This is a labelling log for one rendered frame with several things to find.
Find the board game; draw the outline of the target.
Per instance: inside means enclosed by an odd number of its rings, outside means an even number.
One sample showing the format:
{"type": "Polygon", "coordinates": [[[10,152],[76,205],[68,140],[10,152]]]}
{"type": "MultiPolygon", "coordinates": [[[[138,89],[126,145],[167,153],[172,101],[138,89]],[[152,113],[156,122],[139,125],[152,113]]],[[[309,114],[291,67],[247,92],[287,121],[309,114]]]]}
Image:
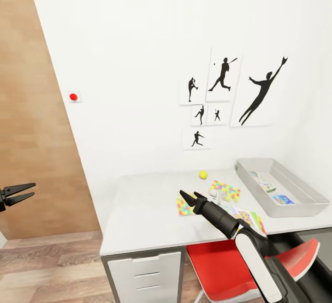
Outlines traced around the board game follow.
{"type": "Polygon", "coordinates": [[[271,197],[277,204],[294,204],[289,198],[287,198],[284,194],[279,196],[271,197]]]}
{"type": "MultiPolygon", "coordinates": [[[[263,228],[261,218],[260,218],[260,216],[257,215],[256,212],[252,212],[252,211],[249,211],[249,210],[238,209],[236,207],[226,206],[226,205],[222,205],[222,204],[220,204],[219,206],[221,208],[223,208],[225,211],[227,211],[228,214],[233,216],[235,219],[243,219],[244,221],[246,221],[251,226],[254,226],[257,229],[259,229],[265,235],[267,234],[266,230],[263,228]]],[[[242,228],[243,228],[243,226],[240,224],[238,229],[237,229],[237,232],[239,232],[242,228]]]]}
{"type": "Polygon", "coordinates": [[[270,184],[269,182],[267,182],[264,178],[262,178],[261,176],[259,176],[257,173],[253,172],[249,172],[252,177],[258,182],[258,184],[268,193],[268,192],[272,192],[275,191],[276,188],[270,184]]]}

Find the jigsaw puzzle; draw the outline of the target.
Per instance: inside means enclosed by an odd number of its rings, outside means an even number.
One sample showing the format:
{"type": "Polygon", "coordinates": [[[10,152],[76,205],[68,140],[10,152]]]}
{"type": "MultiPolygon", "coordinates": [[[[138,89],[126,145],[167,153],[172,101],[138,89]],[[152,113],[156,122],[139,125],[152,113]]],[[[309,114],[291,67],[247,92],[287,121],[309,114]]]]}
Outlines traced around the jigsaw puzzle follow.
{"type": "Polygon", "coordinates": [[[226,197],[224,198],[225,201],[231,201],[231,198],[233,198],[234,202],[238,202],[240,190],[233,186],[223,184],[223,183],[215,180],[213,182],[213,185],[211,186],[210,190],[225,191],[226,192],[226,197]]]}
{"type": "MultiPolygon", "coordinates": [[[[194,194],[189,194],[189,195],[191,195],[195,199],[198,198],[194,194]]],[[[177,205],[178,205],[179,216],[195,215],[195,213],[193,213],[194,207],[190,207],[184,199],[181,201],[180,198],[176,198],[176,201],[177,201],[177,205]]]]}

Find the tennis ball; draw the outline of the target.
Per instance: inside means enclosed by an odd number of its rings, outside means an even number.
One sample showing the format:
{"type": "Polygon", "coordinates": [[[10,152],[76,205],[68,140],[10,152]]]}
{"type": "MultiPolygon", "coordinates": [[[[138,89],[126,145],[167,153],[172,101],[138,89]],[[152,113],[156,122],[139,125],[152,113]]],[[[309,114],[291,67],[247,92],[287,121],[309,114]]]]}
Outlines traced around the tennis ball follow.
{"type": "Polygon", "coordinates": [[[208,174],[205,170],[202,170],[200,173],[199,173],[199,177],[205,179],[207,178],[208,174]]]}

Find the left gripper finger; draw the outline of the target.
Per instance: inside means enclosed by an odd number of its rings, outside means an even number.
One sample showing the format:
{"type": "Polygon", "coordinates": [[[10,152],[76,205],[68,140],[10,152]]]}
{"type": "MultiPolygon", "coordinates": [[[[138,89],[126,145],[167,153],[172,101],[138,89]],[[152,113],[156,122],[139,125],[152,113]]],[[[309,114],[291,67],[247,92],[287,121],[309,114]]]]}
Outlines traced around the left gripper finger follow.
{"type": "Polygon", "coordinates": [[[14,204],[19,203],[19,202],[33,196],[34,194],[35,194],[35,192],[20,195],[20,196],[8,197],[8,198],[6,198],[5,206],[9,206],[9,207],[13,206],[14,204]]]}
{"type": "Polygon", "coordinates": [[[23,190],[32,188],[34,186],[36,186],[36,183],[28,183],[28,184],[20,184],[15,186],[4,187],[4,189],[1,190],[2,200],[3,202],[6,202],[6,198],[8,198],[9,196],[17,194],[19,192],[22,192],[23,190]]]}

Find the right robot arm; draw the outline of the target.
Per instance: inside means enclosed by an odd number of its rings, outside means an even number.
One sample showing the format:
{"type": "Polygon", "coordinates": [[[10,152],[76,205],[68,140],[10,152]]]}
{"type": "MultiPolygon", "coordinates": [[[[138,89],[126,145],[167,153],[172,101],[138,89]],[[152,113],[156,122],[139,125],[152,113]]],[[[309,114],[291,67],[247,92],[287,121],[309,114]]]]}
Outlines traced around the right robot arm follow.
{"type": "Polygon", "coordinates": [[[228,240],[234,238],[265,303],[310,303],[280,259],[266,257],[269,250],[266,235],[243,219],[235,219],[219,206],[221,198],[226,197],[225,191],[209,190],[214,198],[206,198],[194,191],[197,199],[182,190],[179,193],[190,207],[194,207],[193,213],[203,215],[228,240]],[[240,224],[243,228],[237,232],[240,224]]]}

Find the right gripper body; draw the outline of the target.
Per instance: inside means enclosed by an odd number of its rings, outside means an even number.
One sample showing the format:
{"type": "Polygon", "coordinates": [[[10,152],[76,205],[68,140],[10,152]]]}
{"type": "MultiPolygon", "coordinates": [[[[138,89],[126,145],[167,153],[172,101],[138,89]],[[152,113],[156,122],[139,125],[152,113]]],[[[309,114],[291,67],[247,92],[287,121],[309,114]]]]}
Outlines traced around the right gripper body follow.
{"type": "Polygon", "coordinates": [[[206,198],[198,198],[196,205],[194,205],[193,213],[203,215],[207,221],[218,228],[219,221],[227,211],[206,198]]]}

